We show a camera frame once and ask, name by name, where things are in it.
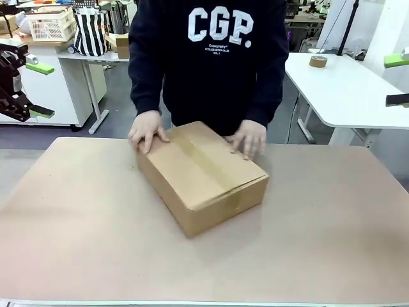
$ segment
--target hand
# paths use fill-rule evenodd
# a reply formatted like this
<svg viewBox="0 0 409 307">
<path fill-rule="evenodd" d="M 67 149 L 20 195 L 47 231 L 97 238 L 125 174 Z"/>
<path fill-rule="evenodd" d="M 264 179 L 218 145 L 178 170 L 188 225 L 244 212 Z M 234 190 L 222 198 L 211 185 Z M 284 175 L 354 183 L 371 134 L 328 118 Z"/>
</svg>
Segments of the hand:
<svg viewBox="0 0 409 307">
<path fill-rule="evenodd" d="M 236 152 L 244 142 L 244 159 L 253 160 L 256 152 L 264 153 L 266 147 L 267 129 L 260 123 L 252 120 L 244 120 L 234 136 L 228 137 L 233 143 L 233 151 Z"/>
<path fill-rule="evenodd" d="M 138 149 L 138 144 L 145 140 L 144 154 L 147 154 L 152 145 L 153 136 L 157 134 L 163 142 L 169 142 L 167 138 L 160 113 L 158 111 L 147 111 L 138 116 L 128 134 L 128 139 Z"/>
</svg>

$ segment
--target light stand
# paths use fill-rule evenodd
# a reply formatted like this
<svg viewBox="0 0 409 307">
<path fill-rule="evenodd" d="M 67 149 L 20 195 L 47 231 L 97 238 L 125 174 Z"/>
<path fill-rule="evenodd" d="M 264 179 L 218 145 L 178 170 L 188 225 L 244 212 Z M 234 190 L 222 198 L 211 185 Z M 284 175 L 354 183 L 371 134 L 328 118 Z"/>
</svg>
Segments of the light stand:
<svg viewBox="0 0 409 307">
<path fill-rule="evenodd" d="M 359 6 L 359 0 L 355 0 L 355 3 L 353 4 L 353 8 L 352 8 L 350 21 L 348 22 L 348 25 L 346 26 L 346 31 L 345 31 L 345 34 L 344 34 L 344 38 L 343 38 L 343 41 L 341 42 L 341 46 L 339 46 L 337 56 L 342 56 L 343 55 L 345 43 L 346 43 L 346 40 L 348 39 L 348 35 L 350 34 L 352 23 L 353 23 L 353 20 L 355 18 L 355 14 L 357 13 L 358 6 Z"/>
</svg>

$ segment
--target white basket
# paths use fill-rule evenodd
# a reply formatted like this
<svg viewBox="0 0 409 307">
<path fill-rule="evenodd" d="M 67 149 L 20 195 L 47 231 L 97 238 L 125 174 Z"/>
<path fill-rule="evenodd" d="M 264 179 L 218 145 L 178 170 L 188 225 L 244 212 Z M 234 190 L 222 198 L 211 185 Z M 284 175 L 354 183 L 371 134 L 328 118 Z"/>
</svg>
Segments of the white basket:
<svg viewBox="0 0 409 307">
<path fill-rule="evenodd" d="M 70 6 L 41 6 L 26 16 L 36 42 L 67 42 L 77 29 Z"/>
</svg>

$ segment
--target packing tape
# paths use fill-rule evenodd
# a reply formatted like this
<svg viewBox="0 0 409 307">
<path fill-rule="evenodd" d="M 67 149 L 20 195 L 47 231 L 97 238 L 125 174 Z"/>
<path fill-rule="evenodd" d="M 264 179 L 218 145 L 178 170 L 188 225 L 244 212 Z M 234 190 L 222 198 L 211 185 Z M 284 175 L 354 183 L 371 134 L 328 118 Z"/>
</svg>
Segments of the packing tape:
<svg viewBox="0 0 409 307">
<path fill-rule="evenodd" d="M 309 66 L 316 68 L 324 68 L 327 65 L 328 59 L 324 56 L 312 56 L 309 61 Z"/>
<path fill-rule="evenodd" d="M 177 144 L 185 155 L 192 158 L 201 170 L 209 175 L 209 177 L 212 177 L 223 190 L 228 192 L 237 187 L 234 178 L 222 171 L 220 166 L 216 165 L 202 150 L 183 135 L 177 127 L 168 133 L 168 136 L 171 142 Z"/>
</svg>

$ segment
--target cardboard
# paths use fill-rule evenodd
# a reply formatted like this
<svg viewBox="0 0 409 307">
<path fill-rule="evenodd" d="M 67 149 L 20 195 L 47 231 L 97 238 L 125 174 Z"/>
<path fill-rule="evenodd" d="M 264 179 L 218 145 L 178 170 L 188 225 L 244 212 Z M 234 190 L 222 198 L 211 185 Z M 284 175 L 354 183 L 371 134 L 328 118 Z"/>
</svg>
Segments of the cardboard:
<svg viewBox="0 0 409 307">
<path fill-rule="evenodd" d="M 15 31 L 17 29 L 17 25 L 15 24 L 15 16 L 14 15 L 6 15 L 8 22 L 10 23 L 11 31 Z M 4 17 L 0 17 L 0 34 L 8 34 L 7 23 Z"/>
<path fill-rule="evenodd" d="M 105 39 L 110 45 L 116 48 L 119 59 L 129 59 L 129 41 L 127 34 L 113 34 L 105 35 Z"/>
<path fill-rule="evenodd" d="M 185 235 L 195 236 L 263 201 L 268 175 L 201 122 L 175 127 L 170 143 L 138 150 L 138 167 Z"/>
</svg>

